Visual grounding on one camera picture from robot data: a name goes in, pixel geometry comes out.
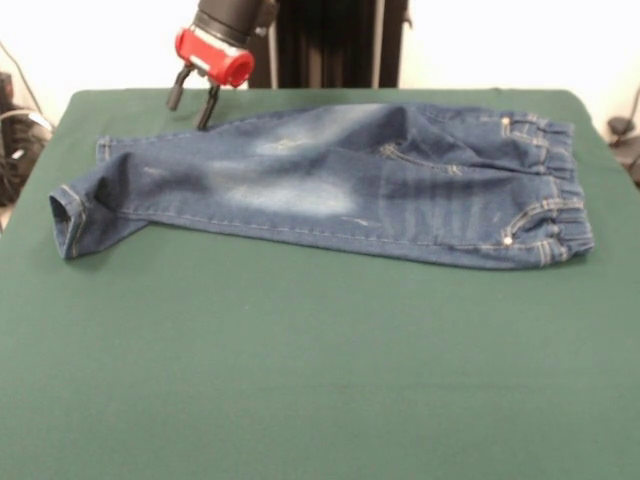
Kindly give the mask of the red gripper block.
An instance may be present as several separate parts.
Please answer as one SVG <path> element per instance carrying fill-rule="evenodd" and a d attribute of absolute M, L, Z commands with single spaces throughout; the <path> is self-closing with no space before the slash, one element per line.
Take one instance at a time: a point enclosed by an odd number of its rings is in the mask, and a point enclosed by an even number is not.
<path fill-rule="evenodd" d="M 206 129 L 219 100 L 220 86 L 237 88 L 248 80 L 255 66 L 253 55 L 205 33 L 196 27 L 183 28 L 176 35 L 175 50 L 187 67 L 177 74 L 166 106 L 177 109 L 184 92 L 184 83 L 193 69 L 218 85 L 212 85 L 206 102 L 196 119 L 197 129 Z"/>

